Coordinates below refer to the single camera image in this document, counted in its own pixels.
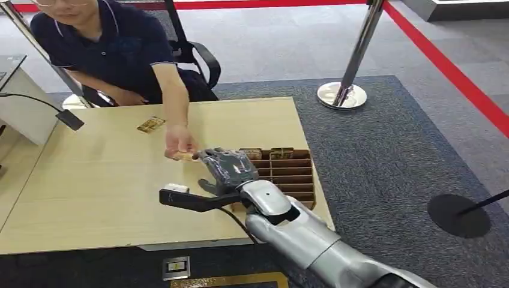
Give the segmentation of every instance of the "wooden tray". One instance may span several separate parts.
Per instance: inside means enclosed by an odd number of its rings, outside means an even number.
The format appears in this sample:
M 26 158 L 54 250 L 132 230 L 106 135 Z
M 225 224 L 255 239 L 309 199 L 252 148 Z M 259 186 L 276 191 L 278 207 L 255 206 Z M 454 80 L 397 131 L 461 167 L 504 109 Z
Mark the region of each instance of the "wooden tray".
M 313 209 L 316 204 L 313 162 L 309 150 L 293 148 L 242 148 L 260 174 L 260 179 L 274 183 L 288 196 Z M 241 203 L 232 204 L 233 211 L 245 211 Z

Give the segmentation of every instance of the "navy polo shirt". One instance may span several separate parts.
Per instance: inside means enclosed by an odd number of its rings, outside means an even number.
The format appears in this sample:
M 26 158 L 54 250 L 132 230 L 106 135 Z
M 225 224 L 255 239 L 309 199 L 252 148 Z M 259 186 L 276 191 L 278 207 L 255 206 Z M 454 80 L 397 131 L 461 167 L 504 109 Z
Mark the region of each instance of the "navy polo shirt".
M 159 21 L 142 10 L 98 0 L 103 33 L 98 42 L 72 27 L 37 14 L 31 28 L 51 63 L 83 72 L 161 103 L 161 89 L 151 65 L 173 62 L 172 48 Z

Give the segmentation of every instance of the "chrome stanchion base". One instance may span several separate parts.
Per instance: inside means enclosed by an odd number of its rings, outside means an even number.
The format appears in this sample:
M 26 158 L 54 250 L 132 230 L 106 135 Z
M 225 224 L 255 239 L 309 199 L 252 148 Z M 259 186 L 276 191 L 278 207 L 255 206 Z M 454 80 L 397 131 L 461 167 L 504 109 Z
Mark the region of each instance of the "chrome stanchion base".
M 348 93 L 345 101 L 341 106 L 333 105 L 334 99 L 336 99 L 339 88 L 341 87 L 340 82 L 332 82 L 322 85 L 318 89 L 317 97 L 318 101 L 323 105 L 337 110 L 351 110 L 362 106 L 367 100 L 366 92 L 357 85 L 352 85 L 351 91 Z

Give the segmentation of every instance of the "eyeglasses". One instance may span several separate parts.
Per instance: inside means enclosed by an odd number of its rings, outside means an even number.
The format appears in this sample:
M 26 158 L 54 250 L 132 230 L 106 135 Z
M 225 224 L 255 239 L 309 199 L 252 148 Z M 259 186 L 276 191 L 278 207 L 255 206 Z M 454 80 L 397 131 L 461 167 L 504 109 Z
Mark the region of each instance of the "eyeglasses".
M 90 4 L 90 0 L 63 0 L 71 6 L 86 6 Z M 32 0 L 33 3 L 41 7 L 51 7 L 55 5 L 56 0 Z

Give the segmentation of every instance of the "man's arm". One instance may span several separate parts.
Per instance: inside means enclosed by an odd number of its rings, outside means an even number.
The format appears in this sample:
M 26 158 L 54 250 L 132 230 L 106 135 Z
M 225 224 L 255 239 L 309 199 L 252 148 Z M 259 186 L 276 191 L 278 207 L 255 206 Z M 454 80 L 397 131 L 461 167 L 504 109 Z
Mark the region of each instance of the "man's arm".
M 173 63 L 152 65 L 163 93 L 163 108 L 166 117 L 165 156 L 172 158 L 177 152 L 194 153 L 197 144 L 187 129 L 189 94 Z
M 131 106 L 131 105 L 143 105 L 145 99 L 139 94 L 124 90 L 117 86 L 106 83 L 100 79 L 89 76 L 83 72 L 75 70 L 66 70 L 69 72 L 74 79 L 80 82 L 82 85 L 88 86 L 98 91 L 106 93 L 106 95 L 112 97 L 117 104 L 120 106 Z
M 164 115 L 168 125 L 187 127 L 189 94 L 178 74 L 176 65 L 159 63 L 152 65 L 152 69 L 163 93 Z

